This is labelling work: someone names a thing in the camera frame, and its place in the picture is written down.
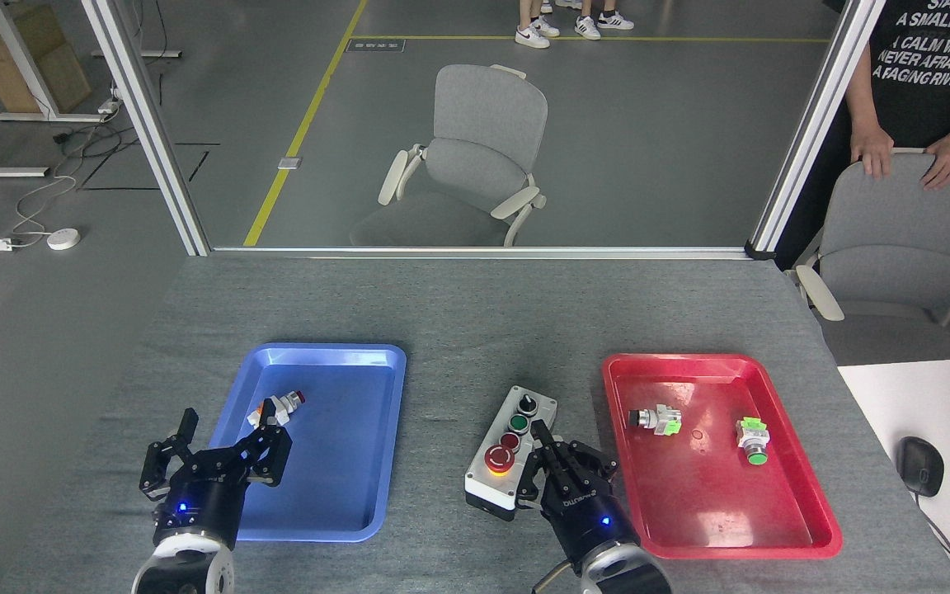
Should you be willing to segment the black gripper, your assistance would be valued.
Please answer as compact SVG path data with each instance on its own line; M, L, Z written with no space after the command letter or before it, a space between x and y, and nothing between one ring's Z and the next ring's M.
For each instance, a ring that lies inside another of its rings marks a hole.
M210 449L195 456L189 444L199 425L193 408L182 413L180 427L165 440L148 444L139 489L150 501L166 500L155 508L153 543L169 536L204 534L235 548L249 483L280 484L293 440L283 426L260 425L233 446ZM168 486L173 456L182 460Z
M619 469L618 462L583 442L565 442L559 451L562 441L544 421L532 421L530 433L540 446L524 463L516 488L517 507L531 508L533 502L540 502L542 515L574 570L581 570L588 553L603 545L640 544L609 484ZM534 484L539 471L544 472L543 488ZM565 490L564 485L577 486Z

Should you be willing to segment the person's right hand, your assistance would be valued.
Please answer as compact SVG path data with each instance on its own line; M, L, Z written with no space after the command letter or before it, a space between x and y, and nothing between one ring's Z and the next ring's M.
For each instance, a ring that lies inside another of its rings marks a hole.
M879 125L855 125L849 138L849 162L863 165L874 179L890 176L894 140Z

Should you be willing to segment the person's left hand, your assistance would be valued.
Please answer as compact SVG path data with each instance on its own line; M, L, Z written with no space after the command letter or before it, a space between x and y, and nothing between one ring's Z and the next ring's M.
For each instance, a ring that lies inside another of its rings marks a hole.
M924 154L933 155L934 164L921 177L921 186L926 191L938 191L950 185L950 133L928 146Z

